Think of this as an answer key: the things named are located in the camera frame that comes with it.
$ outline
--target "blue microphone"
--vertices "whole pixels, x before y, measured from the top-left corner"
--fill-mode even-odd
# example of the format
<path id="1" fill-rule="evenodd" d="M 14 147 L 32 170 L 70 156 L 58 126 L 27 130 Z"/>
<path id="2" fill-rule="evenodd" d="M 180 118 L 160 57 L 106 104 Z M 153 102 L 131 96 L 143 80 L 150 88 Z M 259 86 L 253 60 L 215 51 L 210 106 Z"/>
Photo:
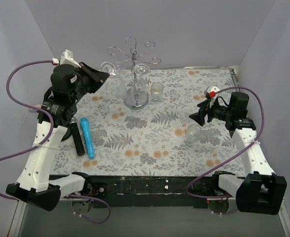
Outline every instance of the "blue microphone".
<path id="1" fill-rule="evenodd" d="M 93 159 L 94 158 L 94 148 L 93 148 L 93 143 L 92 143 L 92 136 L 90 133 L 89 120 L 85 117 L 81 118 L 80 125 L 81 125 L 82 131 L 83 131 L 87 153 L 89 154 L 90 159 Z"/>

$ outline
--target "table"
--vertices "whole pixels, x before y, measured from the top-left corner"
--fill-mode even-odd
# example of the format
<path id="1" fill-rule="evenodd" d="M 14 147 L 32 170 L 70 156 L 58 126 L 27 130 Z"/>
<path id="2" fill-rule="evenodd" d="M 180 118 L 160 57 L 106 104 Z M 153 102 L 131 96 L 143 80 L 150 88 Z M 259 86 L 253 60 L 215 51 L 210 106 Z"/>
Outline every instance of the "table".
<path id="1" fill-rule="evenodd" d="M 197 104 L 205 100 L 204 90 L 212 86 L 226 88 L 235 85 L 228 68 L 151 70 L 147 75 L 148 88 L 152 82 L 164 85 L 160 101 L 150 99 L 138 111 L 128 109 L 116 98 L 116 80 L 107 80 L 108 90 L 99 90 L 79 101 L 76 117 L 87 117 L 93 137 L 95 159 L 77 156 L 73 138 L 61 143 L 51 174 L 70 174 L 74 171 L 89 175 L 152 175 L 198 176 L 220 164 L 238 150 L 224 126 L 216 119 L 202 127 L 199 142 L 192 147 L 184 143 L 189 118 L 198 111 Z M 119 76 L 128 86 L 130 70 Z M 229 102 L 230 93 L 221 96 Z M 221 168 L 244 176 L 241 158 Z"/>

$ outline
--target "robotic arm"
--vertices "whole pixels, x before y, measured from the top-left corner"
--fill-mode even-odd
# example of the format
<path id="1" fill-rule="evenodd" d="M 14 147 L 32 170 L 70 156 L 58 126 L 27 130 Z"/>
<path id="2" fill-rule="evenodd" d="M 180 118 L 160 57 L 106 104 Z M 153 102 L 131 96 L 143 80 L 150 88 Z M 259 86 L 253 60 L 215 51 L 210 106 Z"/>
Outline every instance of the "robotic arm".
<path id="1" fill-rule="evenodd" d="M 60 198 L 73 192 L 80 191 L 83 195 L 88 192 L 84 186 L 86 174 L 74 172 L 49 181 L 49 173 L 60 142 L 70 136 L 69 124 L 77 112 L 76 104 L 87 93 L 95 93 L 109 76 L 85 63 L 77 63 L 71 51 L 63 52 L 60 65 L 54 68 L 50 77 L 52 87 L 45 93 L 41 107 L 53 117 L 52 134 L 44 144 L 30 153 L 16 183 L 7 186 L 7 194 L 51 211 Z M 51 126 L 49 118 L 42 112 L 39 112 L 38 120 L 34 146 L 39 145 Z"/>
<path id="2" fill-rule="evenodd" d="M 206 115 L 208 122 L 213 118 L 225 121 L 225 127 L 241 151 L 257 136 L 253 121 L 247 118 L 249 97 L 242 92 L 233 92 L 229 104 L 221 106 L 218 95 L 212 97 L 212 93 L 217 91 L 219 91 L 217 87 L 209 88 L 206 91 L 207 99 L 198 104 L 199 112 L 190 115 L 190 118 L 201 126 L 205 124 Z M 246 178 L 243 180 L 233 173 L 217 171 L 212 176 L 215 188 L 235 197 L 237 208 L 241 212 L 278 214 L 287 187 L 285 178 L 275 174 L 258 142 L 255 142 L 241 157 Z"/>

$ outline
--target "round metal base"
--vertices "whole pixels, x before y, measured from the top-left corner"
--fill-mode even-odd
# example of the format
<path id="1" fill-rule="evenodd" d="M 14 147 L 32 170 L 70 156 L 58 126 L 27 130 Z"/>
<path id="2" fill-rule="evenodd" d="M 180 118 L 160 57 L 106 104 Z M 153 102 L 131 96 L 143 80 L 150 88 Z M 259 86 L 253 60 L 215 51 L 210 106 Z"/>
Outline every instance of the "round metal base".
<path id="1" fill-rule="evenodd" d="M 127 91 L 127 97 L 126 99 L 124 99 L 124 104 L 127 106 L 127 108 L 131 110 L 140 110 L 144 108 L 148 104 L 148 102 L 149 102 L 149 94 L 147 93 L 147 99 L 144 102 L 140 104 L 136 103 L 132 98 L 131 89 Z"/>

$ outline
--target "metal stand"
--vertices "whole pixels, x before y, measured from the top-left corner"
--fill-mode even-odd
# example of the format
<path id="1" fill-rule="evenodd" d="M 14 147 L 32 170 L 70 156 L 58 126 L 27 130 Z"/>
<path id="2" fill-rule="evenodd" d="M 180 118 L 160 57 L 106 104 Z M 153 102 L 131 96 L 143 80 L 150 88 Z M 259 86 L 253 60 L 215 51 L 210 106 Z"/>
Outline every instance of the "metal stand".
<path id="1" fill-rule="evenodd" d="M 137 47 L 137 40 L 135 37 L 128 37 L 126 40 L 125 40 L 125 43 L 126 44 L 131 44 L 132 41 L 135 41 L 135 47 L 134 48 L 131 48 L 130 49 L 130 54 L 126 54 L 124 53 L 122 50 L 120 50 L 119 48 L 117 48 L 116 46 L 111 46 L 108 48 L 107 52 L 110 54 L 110 55 L 116 55 L 116 52 L 115 50 L 119 50 L 121 53 L 125 54 L 127 56 L 127 60 L 123 60 L 123 61 L 116 61 L 115 63 L 118 63 L 118 62 L 132 62 L 132 68 L 131 68 L 131 72 L 133 73 L 133 76 L 134 76 L 134 82 L 133 82 L 133 87 L 135 89 L 135 85 L 137 83 L 137 75 L 136 73 L 133 71 L 133 68 L 136 64 L 136 62 L 142 62 L 142 63 L 147 63 L 147 64 L 159 64 L 161 62 L 161 59 L 160 58 L 152 58 L 152 62 L 144 62 L 144 61 L 141 61 L 140 60 L 140 57 L 143 56 L 144 54 L 148 53 L 150 50 L 152 50 L 154 47 L 155 47 L 155 43 L 152 42 L 152 41 L 149 41 L 147 43 L 145 43 L 145 47 L 151 47 L 150 49 L 148 49 L 146 52 L 144 52 L 143 54 L 137 54 L 137 51 L 136 51 L 136 47 Z M 144 108 L 148 102 L 149 102 L 149 94 L 147 93 L 146 95 L 146 99 L 139 102 L 138 101 L 138 97 L 139 95 L 138 94 L 132 94 L 132 90 L 128 90 L 127 92 L 127 97 L 126 99 L 124 99 L 124 104 L 130 108 L 131 110 L 140 110 L 142 108 Z"/>

